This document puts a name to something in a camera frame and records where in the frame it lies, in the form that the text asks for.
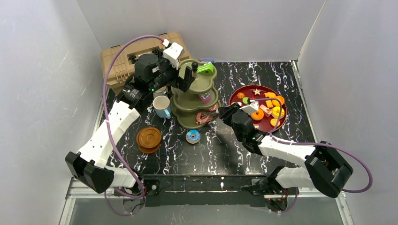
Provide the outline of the orange glazed donut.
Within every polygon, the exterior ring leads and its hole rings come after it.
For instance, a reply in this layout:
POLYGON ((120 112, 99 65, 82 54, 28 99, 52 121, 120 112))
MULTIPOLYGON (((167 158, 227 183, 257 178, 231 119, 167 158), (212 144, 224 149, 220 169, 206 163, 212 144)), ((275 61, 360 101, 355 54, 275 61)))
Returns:
POLYGON ((251 118, 255 121, 260 121, 264 118, 264 111, 262 109, 257 110, 254 113, 251 113, 251 118))

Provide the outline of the purple frosted cake slice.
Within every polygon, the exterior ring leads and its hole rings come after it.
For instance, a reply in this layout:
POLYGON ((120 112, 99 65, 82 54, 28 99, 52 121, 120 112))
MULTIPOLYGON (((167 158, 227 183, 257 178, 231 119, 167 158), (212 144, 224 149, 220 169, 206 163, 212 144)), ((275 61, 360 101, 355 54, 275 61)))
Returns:
POLYGON ((199 98, 203 104, 208 104, 211 101, 211 94, 210 93, 203 93, 199 95, 199 98))

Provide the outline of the green three-tier serving stand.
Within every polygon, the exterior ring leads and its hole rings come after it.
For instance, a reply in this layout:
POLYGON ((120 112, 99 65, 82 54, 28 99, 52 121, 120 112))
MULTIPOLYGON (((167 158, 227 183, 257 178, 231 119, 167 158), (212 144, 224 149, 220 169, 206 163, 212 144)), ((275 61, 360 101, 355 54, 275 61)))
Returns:
MULTIPOLYGON (((179 76, 184 77, 186 67, 200 66, 206 62, 194 59, 187 59, 180 62, 179 76)), ((199 129, 207 124, 213 117, 209 116, 212 110, 221 106, 219 101, 219 93, 214 86, 217 77, 217 69, 214 67, 214 74, 192 74, 195 81, 187 92, 183 92, 178 88, 171 88, 172 97, 170 100, 171 111, 176 117, 179 124, 186 129, 199 129), (199 98, 203 93, 211 94, 211 101, 203 104, 199 98)))

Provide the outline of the green cube sweet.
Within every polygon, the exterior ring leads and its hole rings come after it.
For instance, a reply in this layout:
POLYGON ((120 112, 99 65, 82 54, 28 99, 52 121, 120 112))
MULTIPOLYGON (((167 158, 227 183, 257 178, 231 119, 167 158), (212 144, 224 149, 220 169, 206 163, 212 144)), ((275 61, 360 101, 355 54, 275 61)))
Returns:
POLYGON ((214 74, 214 65, 212 62, 206 62, 203 65, 200 65, 197 69, 198 74, 207 74, 207 75, 212 75, 214 74))

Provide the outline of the red round lacquer tray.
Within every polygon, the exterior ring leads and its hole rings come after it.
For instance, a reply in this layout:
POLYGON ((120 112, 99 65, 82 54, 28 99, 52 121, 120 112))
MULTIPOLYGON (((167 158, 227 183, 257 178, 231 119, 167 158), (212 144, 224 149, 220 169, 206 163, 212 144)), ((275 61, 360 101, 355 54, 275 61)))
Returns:
MULTIPOLYGON (((276 91, 274 91, 274 90, 272 90, 272 89, 270 89, 268 87, 265 87, 265 86, 248 85, 248 86, 244 86, 244 87, 239 88, 236 91, 234 91, 234 93, 231 95, 230 100, 229 100, 230 104, 238 103, 238 104, 241 104, 242 106, 245 106, 245 104, 242 103, 242 99, 238 99, 237 98, 237 94, 239 92, 244 93, 245 97, 249 97, 250 100, 255 99, 256 101, 259 102, 259 105, 265 105, 265 106, 266 106, 266 103, 265 103, 266 100, 272 100, 273 99, 273 98, 265 98, 264 94, 266 92, 273 92, 273 93, 276 94, 276 96, 282 96, 282 95, 278 94, 276 91), (254 96, 253 92, 252 92, 252 90, 254 90, 254 89, 261 90, 261 95, 260 96, 254 96)), ((283 118, 281 118, 281 119, 277 118, 280 121, 280 125, 278 127, 272 127, 270 125, 270 123, 269 123, 270 120, 274 118, 272 116, 270 116, 268 118, 264 117, 260 121, 255 121, 249 115, 249 117, 252 119, 254 127, 256 129, 260 130, 260 131, 263 131, 263 132, 270 132, 273 129, 275 129, 275 130, 279 129, 283 125, 283 123, 285 123, 286 118, 287 118, 287 107, 286 107, 286 104, 284 103, 281 107, 285 110, 285 116, 283 118)))

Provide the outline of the blue frosted donut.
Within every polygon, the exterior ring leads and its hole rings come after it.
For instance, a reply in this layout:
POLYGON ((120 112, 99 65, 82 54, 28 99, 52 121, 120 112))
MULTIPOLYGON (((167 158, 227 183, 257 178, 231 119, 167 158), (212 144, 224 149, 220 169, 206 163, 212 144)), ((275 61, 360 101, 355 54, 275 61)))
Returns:
POLYGON ((187 141, 188 143, 190 143, 190 144, 196 144, 196 143, 198 143, 198 142, 200 141, 200 139, 201 139, 201 134, 200 134, 200 132, 197 131, 197 130, 189 130, 189 131, 186 133, 185 138, 186 138, 186 141, 187 141))

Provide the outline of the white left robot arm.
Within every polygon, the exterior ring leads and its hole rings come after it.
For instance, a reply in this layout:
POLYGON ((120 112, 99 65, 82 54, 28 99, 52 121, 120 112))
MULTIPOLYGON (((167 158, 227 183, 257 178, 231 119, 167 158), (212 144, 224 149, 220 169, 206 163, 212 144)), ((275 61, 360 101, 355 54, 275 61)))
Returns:
POLYGON ((198 63, 189 62, 174 65, 175 60, 153 53, 141 55, 131 74, 118 93, 112 109, 104 108, 105 120, 88 142, 76 153, 69 152, 65 162, 72 176, 101 194, 108 188, 130 188, 138 185, 144 190, 142 181, 133 169, 124 163, 124 168, 108 167, 111 153, 120 156, 116 144, 129 126, 152 103, 153 94, 165 86, 172 86, 187 92, 195 81, 198 63))

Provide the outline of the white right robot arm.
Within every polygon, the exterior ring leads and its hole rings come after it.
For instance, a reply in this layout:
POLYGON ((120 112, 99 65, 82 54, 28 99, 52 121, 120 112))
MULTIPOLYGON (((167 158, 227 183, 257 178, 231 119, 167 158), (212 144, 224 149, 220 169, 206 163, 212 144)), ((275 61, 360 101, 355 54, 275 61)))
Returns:
POLYGON ((349 163, 327 142, 292 142, 260 131, 238 104, 220 107, 217 112, 223 123, 232 127, 237 140, 248 152, 297 165, 296 168, 278 166, 265 181, 247 186, 246 190, 260 187, 276 192, 289 188, 315 188, 336 198, 353 174, 349 163))

